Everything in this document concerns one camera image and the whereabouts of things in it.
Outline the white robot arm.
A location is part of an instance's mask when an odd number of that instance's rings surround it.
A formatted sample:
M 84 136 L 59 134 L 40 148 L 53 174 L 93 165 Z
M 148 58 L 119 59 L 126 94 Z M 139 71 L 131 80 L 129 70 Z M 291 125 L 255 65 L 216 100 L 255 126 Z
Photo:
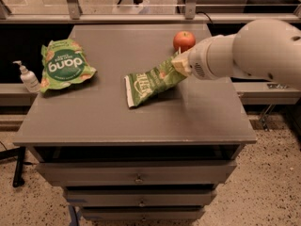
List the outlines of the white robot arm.
M 255 20 L 235 34 L 200 41 L 171 63 L 200 80 L 264 79 L 301 89 L 301 31 L 280 20 Z

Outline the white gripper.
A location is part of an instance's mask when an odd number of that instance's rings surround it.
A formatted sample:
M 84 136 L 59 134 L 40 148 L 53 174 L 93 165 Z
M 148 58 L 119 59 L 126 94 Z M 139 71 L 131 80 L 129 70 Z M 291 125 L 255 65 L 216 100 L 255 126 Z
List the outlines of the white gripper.
M 214 36 L 197 43 L 191 50 L 178 51 L 171 60 L 178 73 L 193 74 L 201 80 L 215 80 L 233 75 L 234 36 Z

